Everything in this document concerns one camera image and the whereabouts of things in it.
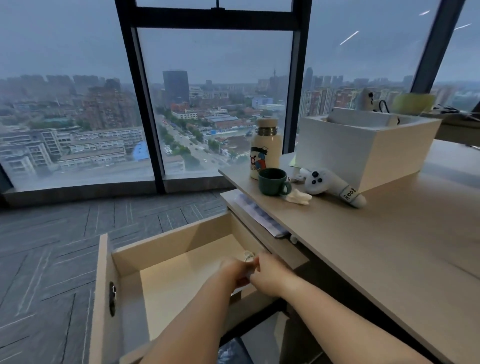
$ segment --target wooden desk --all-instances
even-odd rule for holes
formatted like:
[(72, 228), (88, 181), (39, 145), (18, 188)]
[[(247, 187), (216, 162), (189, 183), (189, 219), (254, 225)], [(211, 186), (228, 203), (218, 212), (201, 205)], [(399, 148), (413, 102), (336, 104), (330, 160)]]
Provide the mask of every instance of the wooden desk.
[(365, 192), (361, 210), (264, 196), (248, 171), (220, 170), (441, 361), (480, 363), (478, 150), (434, 141), (420, 173)]

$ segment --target right arm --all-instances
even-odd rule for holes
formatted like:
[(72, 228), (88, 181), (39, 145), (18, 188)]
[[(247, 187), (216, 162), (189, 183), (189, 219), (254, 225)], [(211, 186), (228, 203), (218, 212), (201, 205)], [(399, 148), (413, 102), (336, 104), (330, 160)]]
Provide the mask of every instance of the right arm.
[(431, 364), (418, 352), (297, 277), (269, 253), (256, 257), (250, 282), (287, 301), (334, 364)]

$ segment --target thermos bottle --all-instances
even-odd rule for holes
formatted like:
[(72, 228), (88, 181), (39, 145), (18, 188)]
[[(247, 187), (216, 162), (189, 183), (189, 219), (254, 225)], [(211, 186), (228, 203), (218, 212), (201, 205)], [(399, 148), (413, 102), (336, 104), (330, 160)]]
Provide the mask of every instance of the thermos bottle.
[(262, 116), (250, 146), (250, 177), (258, 179), (258, 171), (278, 168), (283, 138), (278, 134), (278, 119)]

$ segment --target window pane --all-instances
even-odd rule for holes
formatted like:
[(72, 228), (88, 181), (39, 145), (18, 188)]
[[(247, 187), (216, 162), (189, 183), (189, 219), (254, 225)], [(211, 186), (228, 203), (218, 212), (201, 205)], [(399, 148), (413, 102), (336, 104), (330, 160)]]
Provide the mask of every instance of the window pane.
[(9, 1), (0, 33), (0, 162), (17, 189), (153, 179), (113, 1)]
[(432, 87), (436, 104), (472, 111), (480, 101), (479, 14), (480, 3), (467, 0)]
[[(211, 9), (216, 7), (216, 0), (137, 0), (137, 6), (183, 9)], [(219, 6), (227, 10), (289, 12), (291, 11), (292, 0), (220, 0)]]
[(439, 0), (314, 0), (300, 117), (409, 92)]
[(260, 115), (285, 126), (291, 32), (139, 29), (166, 174), (249, 160)]

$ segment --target hand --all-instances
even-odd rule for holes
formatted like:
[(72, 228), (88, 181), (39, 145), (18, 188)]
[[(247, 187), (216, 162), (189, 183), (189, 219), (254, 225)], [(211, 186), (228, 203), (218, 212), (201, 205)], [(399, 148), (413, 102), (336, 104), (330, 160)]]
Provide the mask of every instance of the hand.
[(255, 272), (250, 276), (250, 282), (260, 292), (273, 297), (282, 297), (286, 285), (296, 278), (280, 259), (268, 252), (259, 253), (255, 259)]
[(239, 287), (250, 283), (248, 274), (255, 270), (255, 262), (242, 262), (237, 258), (229, 257), (222, 260), (218, 274), (227, 279), (232, 286), (232, 292)]

